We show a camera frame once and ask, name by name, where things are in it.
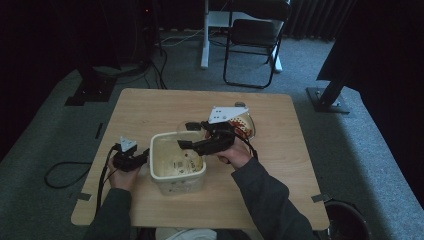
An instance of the black curtain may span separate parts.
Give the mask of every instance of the black curtain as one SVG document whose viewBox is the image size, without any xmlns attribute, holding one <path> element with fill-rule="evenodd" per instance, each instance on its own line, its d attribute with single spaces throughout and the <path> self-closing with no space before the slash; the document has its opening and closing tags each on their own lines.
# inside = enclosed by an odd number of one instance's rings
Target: black curtain
<svg viewBox="0 0 424 240">
<path fill-rule="evenodd" d="M 145 11 L 150 6 L 139 4 L 146 2 L 1 1 L 0 160 L 55 85 L 78 64 L 119 68 L 121 61 L 148 58 L 146 45 L 152 46 L 155 32 L 151 11 Z M 147 26 L 149 34 L 142 32 Z"/>
<path fill-rule="evenodd" d="M 360 92 L 422 206 L 423 13 L 419 0 L 358 0 L 318 76 Z"/>
</svg>

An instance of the person's right hand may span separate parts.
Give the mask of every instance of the person's right hand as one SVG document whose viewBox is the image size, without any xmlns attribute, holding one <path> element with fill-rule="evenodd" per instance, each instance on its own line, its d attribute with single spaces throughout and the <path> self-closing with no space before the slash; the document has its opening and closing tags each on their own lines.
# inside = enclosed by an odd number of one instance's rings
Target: person's right hand
<svg viewBox="0 0 424 240">
<path fill-rule="evenodd" d="M 213 154 L 224 163 L 231 163 L 234 169 L 243 167 L 252 158 L 242 140 L 235 138 L 234 144 L 227 150 Z"/>
<path fill-rule="evenodd" d="M 137 180 L 137 175 L 141 167 L 129 172 L 124 172 L 119 169 L 116 169 L 115 166 L 113 166 L 113 158 L 109 159 L 108 167 L 109 182 L 111 188 L 120 188 L 127 191 L 131 191 Z"/>
</svg>

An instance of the black folding chair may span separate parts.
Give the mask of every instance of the black folding chair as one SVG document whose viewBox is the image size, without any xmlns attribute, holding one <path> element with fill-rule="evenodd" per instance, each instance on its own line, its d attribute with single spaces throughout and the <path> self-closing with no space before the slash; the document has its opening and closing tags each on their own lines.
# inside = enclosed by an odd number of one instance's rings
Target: black folding chair
<svg viewBox="0 0 424 240">
<path fill-rule="evenodd" d="M 234 86 L 260 89 L 268 87 L 274 75 L 284 25 L 291 13 L 290 0 L 229 0 L 228 11 L 230 16 L 225 49 L 224 81 Z M 233 22 L 234 12 L 245 13 L 255 20 L 235 19 Z M 247 51 L 244 50 L 246 49 L 245 47 L 243 47 L 243 50 L 232 50 L 230 47 L 233 45 L 242 45 L 248 48 L 264 48 L 267 50 L 267 53 Z M 268 64 L 272 60 L 268 83 L 265 85 L 255 85 L 227 80 L 227 65 L 230 52 L 266 55 L 267 60 L 265 64 Z"/>
</svg>

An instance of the gray carpet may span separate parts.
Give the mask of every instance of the gray carpet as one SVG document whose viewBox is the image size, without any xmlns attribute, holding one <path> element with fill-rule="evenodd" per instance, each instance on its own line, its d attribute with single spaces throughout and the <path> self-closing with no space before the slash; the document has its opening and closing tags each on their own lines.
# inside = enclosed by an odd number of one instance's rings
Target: gray carpet
<svg viewBox="0 0 424 240">
<path fill-rule="evenodd" d="M 223 42 L 220 37 L 213 39 Z M 168 59 L 163 79 L 168 89 L 289 94 L 322 193 L 355 204 L 370 226 L 372 239 L 422 239 L 423 209 L 359 94 L 348 88 L 342 91 L 341 96 L 352 112 L 347 116 L 315 112 L 309 101 L 305 88 L 328 84 L 315 79 L 332 43 L 286 39 L 280 52 L 283 71 L 274 76 L 265 90 L 226 85 L 222 80 L 224 48 L 217 44 L 211 45 L 209 68 L 201 70 L 201 46 L 200 39 L 193 38 L 164 47 Z M 237 57 L 232 60 L 239 64 Z M 156 52 L 156 66 L 160 68 L 163 62 L 164 57 Z M 234 71 L 233 76 L 254 81 L 266 78 L 268 70 L 258 65 Z M 72 225 L 70 217 L 85 178 L 65 189 L 51 189 L 44 184 L 43 176 L 55 163 L 90 163 L 102 138 L 103 132 L 96 138 L 98 126 L 103 123 L 103 130 L 106 128 L 120 91 L 128 87 L 156 88 L 155 80 L 157 75 L 152 69 L 143 76 L 120 78 L 109 102 L 86 103 L 81 107 L 64 106 L 81 81 L 76 71 L 57 84 L 0 165 L 0 239 L 82 238 L 87 228 Z M 65 184 L 88 167 L 59 168 L 50 179 Z"/>
</svg>

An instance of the black cable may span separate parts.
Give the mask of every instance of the black cable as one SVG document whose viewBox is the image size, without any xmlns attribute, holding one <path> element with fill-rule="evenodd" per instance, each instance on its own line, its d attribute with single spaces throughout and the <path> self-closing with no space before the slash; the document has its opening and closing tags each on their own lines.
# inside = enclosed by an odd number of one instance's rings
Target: black cable
<svg viewBox="0 0 424 240">
<path fill-rule="evenodd" d="M 55 165 L 51 166 L 50 169 L 46 172 L 46 174 L 44 174 L 44 183 L 46 183 L 47 186 L 54 188 L 54 189 L 63 189 L 63 188 L 67 188 L 70 187 L 72 185 L 74 185 L 75 183 L 77 183 L 79 180 L 81 180 L 81 178 L 83 178 L 89 171 L 90 168 L 88 168 L 83 174 L 81 174 L 81 176 L 79 176 L 77 179 L 75 179 L 73 182 L 65 184 L 65 185 L 53 185 L 49 182 L 49 174 L 58 166 L 60 165 L 65 165 L 65 164 L 87 164 L 90 165 L 91 168 L 91 163 L 87 163 L 87 162 L 60 162 L 60 163 L 56 163 Z"/>
<path fill-rule="evenodd" d="M 235 129 L 240 130 L 242 133 L 244 133 L 245 138 L 246 138 L 246 139 L 249 139 L 249 137 L 247 136 L 247 133 L 246 133 L 245 131 L 243 131 L 243 129 L 241 129 L 241 128 L 240 128 L 240 127 L 238 127 L 238 126 L 234 126 L 234 128 L 235 128 Z"/>
<path fill-rule="evenodd" d="M 115 144 L 113 147 L 111 147 L 110 150 L 109 150 L 109 153 L 107 154 L 105 165 L 103 166 L 102 174 L 100 175 L 99 186 L 97 188 L 97 202 L 96 202 L 96 214 L 95 215 L 97 215 L 97 212 L 99 211 L 101 203 L 102 203 L 104 178 L 105 178 L 105 175 L 106 175 L 107 165 L 109 163 L 110 155 L 112 154 L 112 152 L 114 150 L 116 150 L 116 151 L 119 150 L 119 144 Z"/>
<path fill-rule="evenodd" d="M 237 133 L 233 133 L 236 137 L 238 137 L 240 140 L 242 140 L 250 149 L 250 151 L 253 154 L 253 157 L 255 157 L 258 161 L 258 152 L 256 152 L 255 148 L 253 148 L 252 144 L 250 144 L 249 140 L 247 140 L 246 138 L 244 138 L 243 136 L 237 134 Z"/>
<path fill-rule="evenodd" d="M 155 83 L 156 83 L 156 87 L 157 87 L 157 89 L 160 89 L 161 88 L 161 86 L 159 85 L 159 82 L 158 82 L 158 76 L 160 75 L 159 74 L 159 72 L 158 72 L 158 69 L 157 69 L 157 67 L 153 64 L 153 69 L 155 70 L 154 71 L 154 73 L 155 73 Z"/>
<path fill-rule="evenodd" d="M 133 83 L 133 82 L 136 82 L 136 81 L 138 81 L 138 80 L 140 80 L 140 79 L 142 79 L 142 78 L 144 78 L 144 80 L 146 81 L 146 83 L 147 83 L 147 86 L 148 86 L 148 88 L 150 88 L 150 84 L 148 83 L 148 81 L 147 81 L 147 79 L 146 79 L 146 76 L 150 73 L 150 69 L 151 69 L 151 67 L 149 67 L 149 69 L 147 69 L 142 75 L 140 75 L 140 76 L 137 76 L 137 77 L 135 77 L 135 78 L 133 78 L 133 79 L 131 79 L 131 80 L 128 80 L 128 81 L 126 81 L 126 82 L 124 82 L 124 81 L 120 81 L 120 82 L 117 82 L 116 83 L 116 85 L 126 85 L 126 84 L 130 84 L 130 83 Z"/>
<path fill-rule="evenodd" d="M 164 60 L 164 62 L 162 64 L 161 70 L 159 70 L 157 68 L 157 66 L 153 62 L 152 62 L 152 66 L 156 70 L 156 72 L 159 74 L 159 83 L 160 83 L 159 85 L 160 85 L 160 88 L 162 88 L 162 89 L 168 89 L 166 87 L 166 85 L 165 85 L 165 82 L 163 81 L 163 70 L 165 69 L 165 65 L 166 65 L 166 63 L 168 61 L 168 54 L 167 54 L 167 52 L 165 50 L 163 50 L 161 48 L 159 48 L 159 51 L 165 55 L 165 60 Z"/>
<path fill-rule="evenodd" d="M 107 180 L 110 178 L 110 176 L 112 176 L 114 173 L 116 173 L 116 171 L 118 171 L 118 169 L 115 169 L 115 171 L 109 173 L 109 175 L 107 175 L 107 178 L 103 181 L 103 185 L 107 182 Z"/>
<path fill-rule="evenodd" d="M 150 61 L 141 62 L 141 63 L 138 64 L 138 67 L 135 68 L 135 69 L 130 69 L 130 70 L 125 71 L 125 72 L 119 72 L 119 73 L 114 73 L 114 74 L 101 72 L 99 70 L 96 70 L 96 72 L 100 76 L 106 76 L 106 77 L 115 77 L 115 78 L 131 77 L 131 76 L 137 76 L 137 75 L 140 75 L 141 73 L 144 73 L 149 68 L 150 64 L 151 64 Z"/>
<path fill-rule="evenodd" d="M 144 78 L 144 82 L 146 83 L 146 85 L 147 85 L 147 89 L 151 89 L 151 87 L 150 87 L 150 83 L 149 83 L 149 80 L 147 79 L 147 74 L 144 74 L 144 76 L 143 76 L 143 78 Z"/>
</svg>

